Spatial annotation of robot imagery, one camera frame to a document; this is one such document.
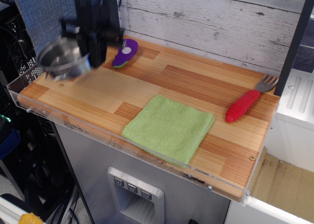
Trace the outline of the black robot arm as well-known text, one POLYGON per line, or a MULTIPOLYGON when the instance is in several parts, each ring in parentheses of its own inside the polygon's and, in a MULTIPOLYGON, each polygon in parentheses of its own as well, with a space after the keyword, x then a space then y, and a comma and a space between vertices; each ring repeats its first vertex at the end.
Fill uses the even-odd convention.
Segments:
POLYGON ((89 55, 91 67, 106 59, 108 46, 122 47, 117 0, 74 0, 76 18, 60 19, 61 35, 77 40, 83 56, 89 55))

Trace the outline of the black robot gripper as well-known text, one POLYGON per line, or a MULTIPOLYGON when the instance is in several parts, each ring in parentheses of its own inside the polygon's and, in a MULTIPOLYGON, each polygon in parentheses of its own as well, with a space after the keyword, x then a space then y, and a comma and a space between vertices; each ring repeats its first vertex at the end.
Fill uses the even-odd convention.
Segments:
POLYGON ((61 35, 77 40, 83 56, 89 55, 92 68, 98 68, 106 59, 108 46, 122 48, 124 31, 119 33, 102 25, 103 0, 74 0, 76 17, 61 18, 61 35))

